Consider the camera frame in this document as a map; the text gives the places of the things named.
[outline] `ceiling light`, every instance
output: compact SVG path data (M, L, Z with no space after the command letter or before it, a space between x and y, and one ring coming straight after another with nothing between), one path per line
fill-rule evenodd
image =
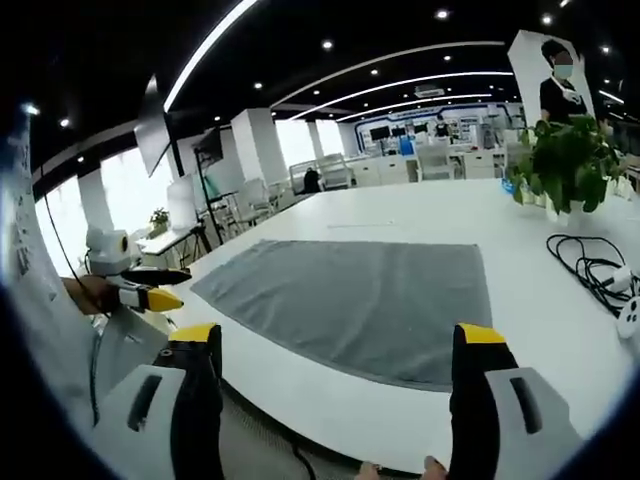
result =
M380 85L379 87L368 88L366 90L362 90L360 92L352 93L350 95L346 95L344 97L337 98L336 100L331 100L330 102L324 103L322 105L318 105L317 107L310 108L304 112L298 113L290 118L290 120L296 120L298 118L304 117L309 113L315 112L316 110L320 110L322 108L329 107L331 105L335 105L336 103L344 102L345 100L350 100L352 98L359 97L361 95L366 95L368 93L377 92L379 90L384 90L386 88L398 87L400 85L407 85L409 83L416 82L427 82L430 80L441 80L443 78L457 78L457 77L474 77L474 76L500 76L500 77L513 77L513 72L462 72L462 73L445 73L441 75L431 75L428 77L418 77L418 78L410 78L408 80L401 80L399 82L387 83L386 85Z
M599 90L599 92L600 95L604 95L605 97L610 98L611 100L618 102L621 105L624 105L624 100L619 99L615 95L611 95L609 92L605 92L604 90Z
M360 112L360 113L355 113L353 115L347 115L346 117L342 117L339 118L338 120L336 120L336 122L343 122L345 120L349 120L351 118L357 117L358 115L362 115L364 114L369 114L369 113L375 113L375 112L381 112L383 110L386 110L388 108L401 108L401 107L408 107L410 105L418 105L420 103L429 103L429 102L439 102L439 101L443 101L443 100L456 100L456 99L461 99L461 98L487 98L487 97L491 97L492 95L490 93L474 93L474 94L470 94L470 95L449 95L446 97L434 97L434 98L423 98L421 100L412 100L411 102L404 102L404 103L398 103L395 105L387 105L386 107L379 107L379 108L374 108L372 110L367 110L366 112Z
M33 103L25 103L22 106L22 110L27 115L32 115L32 116L33 115L40 115L40 109L38 107L36 107Z
M259 0L242 0L236 7L231 10L226 17L224 17L220 23L218 23L215 28L211 31L207 38L204 39L204 42L198 47L195 53L189 59L189 62L185 65L182 72L178 76L176 83L171 87L171 91L167 96L167 99L164 101L164 111L168 112L175 102L180 90L184 87L184 84L187 83L187 79L191 76L196 66L200 61L204 58L207 52L213 47L213 45L218 41L218 39L226 32L231 26L244 15L247 10L253 7Z

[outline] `person on poster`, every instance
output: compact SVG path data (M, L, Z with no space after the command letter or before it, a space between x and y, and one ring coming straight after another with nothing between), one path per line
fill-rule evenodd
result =
M586 115L584 99L569 81L573 74L569 50L555 40L548 40L542 45L542 56L553 70L551 77L540 84L542 119L569 124L571 116Z

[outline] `black ceiling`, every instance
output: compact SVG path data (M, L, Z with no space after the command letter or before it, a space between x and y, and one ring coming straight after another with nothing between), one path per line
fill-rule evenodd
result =
M640 78L631 15L622 0L513 2L508 0L261 0L225 34L194 71L171 113L182 131L210 126L214 117L228 123L247 107L268 107L284 96L329 74L405 49L445 42L502 41L506 46L455 47L396 57L333 78L288 99L286 104L318 105L350 93L408 78L450 72L510 71L507 50L521 28L568 38L586 56L591 88L623 95L635 112ZM151 75L168 92L191 53L238 0L26 0L15 17L3 17L6 71L14 72L3 99L4 111L16 101L32 100L42 113L34 119L33 155L37 164L91 134L136 118ZM451 11L438 21L438 8ZM542 26L543 13L554 15ZM321 48L323 39L334 48ZM612 47L603 55L599 47ZM444 55L452 60L445 62ZM376 68L380 74L370 75ZM619 81L625 79L618 91ZM253 88L261 82L260 91ZM448 79L436 82L451 94L489 93L498 100L518 96L513 77ZM391 105L411 94L405 85L341 102L335 108L360 112ZM276 118L288 118L278 106ZM316 112L309 119L326 117ZM58 121L68 116L72 128Z

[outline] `potted plant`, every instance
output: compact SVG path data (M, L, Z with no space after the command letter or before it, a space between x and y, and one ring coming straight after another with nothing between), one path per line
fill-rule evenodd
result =
M149 232L148 238L155 238L168 230L169 212L164 208L158 208L153 211L153 215L151 215L149 221L153 225L153 230Z
M617 179L621 173L618 157L593 117L576 116L571 122L538 122L531 154L507 173L516 202L523 203L523 186L534 195L546 194L556 214L578 207L593 212L604 202L608 178Z

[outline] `gray cloth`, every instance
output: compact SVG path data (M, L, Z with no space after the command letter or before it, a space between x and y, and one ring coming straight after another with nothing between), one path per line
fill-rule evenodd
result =
M192 290L295 353L417 389L450 391L456 323L491 326L476 245L262 241Z

